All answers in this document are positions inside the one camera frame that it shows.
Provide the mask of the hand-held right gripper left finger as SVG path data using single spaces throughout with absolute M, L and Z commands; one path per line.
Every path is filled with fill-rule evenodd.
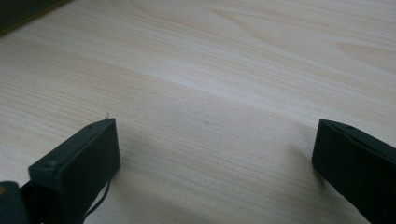
M 116 121 L 82 128 L 29 167 L 30 219 L 34 224 L 82 224 L 119 169 Z

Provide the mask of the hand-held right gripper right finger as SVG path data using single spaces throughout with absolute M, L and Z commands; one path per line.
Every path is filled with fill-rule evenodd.
M 371 224 L 396 224 L 396 148 L 353 126 L 322 119 L 314 169 Z

